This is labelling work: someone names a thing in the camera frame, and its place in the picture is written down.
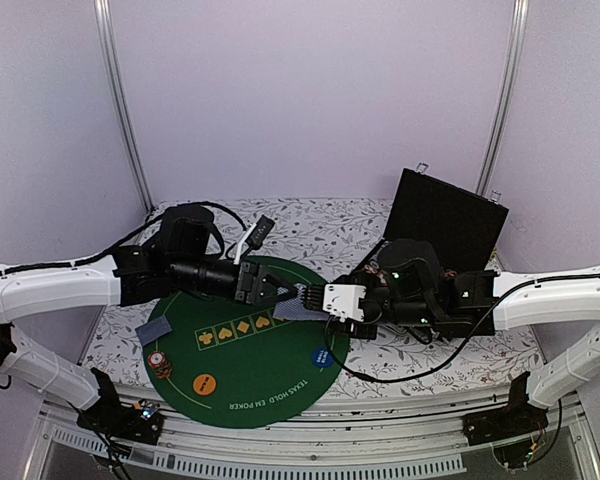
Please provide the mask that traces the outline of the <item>blue playing card deck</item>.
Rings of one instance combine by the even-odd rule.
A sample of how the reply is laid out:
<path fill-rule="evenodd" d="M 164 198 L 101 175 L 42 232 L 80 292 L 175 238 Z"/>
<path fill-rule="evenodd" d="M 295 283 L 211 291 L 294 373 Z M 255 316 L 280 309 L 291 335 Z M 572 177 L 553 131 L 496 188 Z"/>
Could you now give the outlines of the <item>blue playing card deck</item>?
<path fill-rule="evenodd" d="M 299 297 L 278 302 L 273 311 L 273 317 L 287 321 L 318 321 L 326 322 L 329 315 L 324 311 L 307 309 Z"/>

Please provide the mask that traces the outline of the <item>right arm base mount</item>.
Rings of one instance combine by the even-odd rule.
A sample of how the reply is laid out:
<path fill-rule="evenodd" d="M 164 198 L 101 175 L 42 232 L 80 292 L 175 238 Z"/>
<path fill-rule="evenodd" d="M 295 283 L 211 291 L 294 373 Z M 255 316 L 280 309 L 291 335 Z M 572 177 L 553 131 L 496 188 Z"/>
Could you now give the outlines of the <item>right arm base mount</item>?
<path fill-rule="evenodd" d="M 529 372 L 516 377 L 509 388 L 508 400 L 504 406 L 471 413 L 462 417 L 462 431 L 470 446 L 504 441 L 511 437 L 539 433 L 543 436 L 548 426 L 547 409 L 538 408 L 529 402 L 527 380 Z M 538 448 L 537 440 L 522 446 L 496 447 L 496 461 L 508 469 L 527 467 Z"/>

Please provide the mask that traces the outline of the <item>blue small blind button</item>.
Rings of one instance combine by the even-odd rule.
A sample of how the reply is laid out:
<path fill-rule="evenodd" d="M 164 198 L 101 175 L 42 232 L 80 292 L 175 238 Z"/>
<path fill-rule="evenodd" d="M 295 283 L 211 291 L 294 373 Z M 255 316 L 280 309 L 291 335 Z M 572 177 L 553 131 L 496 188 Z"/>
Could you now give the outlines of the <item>blue small blind button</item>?
<path fill-rule="evenodd" d="M 314 350 L 311 356 L 311 361 L 314 366 L 320 369 L 329 368 L 334 363 L 331 354 L 325 348 Z"/>

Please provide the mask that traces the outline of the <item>dealt cards pile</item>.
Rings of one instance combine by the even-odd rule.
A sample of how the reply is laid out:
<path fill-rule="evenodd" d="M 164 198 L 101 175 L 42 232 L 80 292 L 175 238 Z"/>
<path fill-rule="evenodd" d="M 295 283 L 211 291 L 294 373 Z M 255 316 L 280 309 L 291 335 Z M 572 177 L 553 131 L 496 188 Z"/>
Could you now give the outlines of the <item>dealt cards pile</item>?
<path fill-rule="evenodd" d="M 168 319 L 162 315 L 147 323 L 140 325 L 135 329 L 136 336 L 142 347 L 145 347 L 157 339 L 172 332 L 172 327 Z"/>

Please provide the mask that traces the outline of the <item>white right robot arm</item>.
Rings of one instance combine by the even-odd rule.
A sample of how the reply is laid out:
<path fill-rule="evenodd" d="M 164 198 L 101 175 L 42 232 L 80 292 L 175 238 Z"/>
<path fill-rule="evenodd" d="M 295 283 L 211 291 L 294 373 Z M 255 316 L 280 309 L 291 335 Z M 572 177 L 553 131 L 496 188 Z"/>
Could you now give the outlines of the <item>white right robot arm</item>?
<path fill-rule="evenodd" d="M 593 322 L 574 345 L 537 370 L 516 378 L 497 427 L 517 436 L 565 394 L 600 373 L 600 266 L 546 274 L 493 270 L 452 274 L 433 246 L 400 239 L 361 268 L 333 283 L 304 288 L 306 309 L 327 314 L 325 332 L 374 338 L 380 324 L 425 328 L 464 344 L 535 324 Z"/>

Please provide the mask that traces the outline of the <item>red topped chip stack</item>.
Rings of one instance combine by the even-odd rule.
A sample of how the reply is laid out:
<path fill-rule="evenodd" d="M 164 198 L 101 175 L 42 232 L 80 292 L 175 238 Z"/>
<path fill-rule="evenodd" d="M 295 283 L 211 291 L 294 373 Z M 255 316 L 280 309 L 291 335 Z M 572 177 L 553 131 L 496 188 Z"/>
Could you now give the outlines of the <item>red topped chip stack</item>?
<path fill-rule="evenodd" d="M 168 380 L 172 376 L 173 367 L 164 352 L 152 352 L 147 358 L 147 363 L 157 379 Z"/>

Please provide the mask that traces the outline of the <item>orange big blind button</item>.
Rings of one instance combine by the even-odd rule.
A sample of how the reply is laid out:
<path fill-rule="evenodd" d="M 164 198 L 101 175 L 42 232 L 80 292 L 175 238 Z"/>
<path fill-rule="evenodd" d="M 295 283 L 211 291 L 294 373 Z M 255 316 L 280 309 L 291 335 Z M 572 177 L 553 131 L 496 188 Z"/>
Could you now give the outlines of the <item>orange big blind button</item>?
<path fill-rule="evenodd" d="M 212 395 L 217 389 L 217 380 L 211 374 L 200 374 L 193 380 L 192 389 L 199 396 Z"/>

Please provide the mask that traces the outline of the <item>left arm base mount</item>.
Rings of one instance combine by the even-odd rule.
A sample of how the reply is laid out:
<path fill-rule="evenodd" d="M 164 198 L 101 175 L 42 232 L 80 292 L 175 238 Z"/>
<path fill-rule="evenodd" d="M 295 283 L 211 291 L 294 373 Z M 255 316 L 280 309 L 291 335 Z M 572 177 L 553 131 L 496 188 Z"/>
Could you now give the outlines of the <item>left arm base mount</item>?
<path fill-rule="evenodd" d="M 165 420 L 160 407 L 146 399 L 125 406 L 106 373 L 97 368 L 92 368 L 91 373 L 97 380 L 99 397 L 93 406 L 80 410 L 77 425 L 103 436 L 155 446 Z"/>

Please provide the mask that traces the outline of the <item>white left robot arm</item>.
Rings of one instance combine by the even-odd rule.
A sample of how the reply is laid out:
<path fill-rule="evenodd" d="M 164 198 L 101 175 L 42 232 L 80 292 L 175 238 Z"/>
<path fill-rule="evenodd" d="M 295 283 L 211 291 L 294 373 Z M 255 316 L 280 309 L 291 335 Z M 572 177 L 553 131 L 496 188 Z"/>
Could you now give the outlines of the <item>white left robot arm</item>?
<path fill-rule="evenodd" d="M 261 217 L 244 229 L 231 260 L 210 253 L 224 239 L 214 223 L 213 202 L 167 208 L 154 218 L 158 231 L 142 245 L 123 237 L 104 251 L 74 260 L 0 265 L 0 373 L 20 378 L 69 403 L 108 434 L 128 426 L 109 376 L 86 369 L 31 340 L 14 321 L 35 314 L 89 306 L 128 307 L 176 292 L 199 292 L 238 304 L 271 306 L 292 299 L 296 287 L 249 259 L 274 226 Z"/>

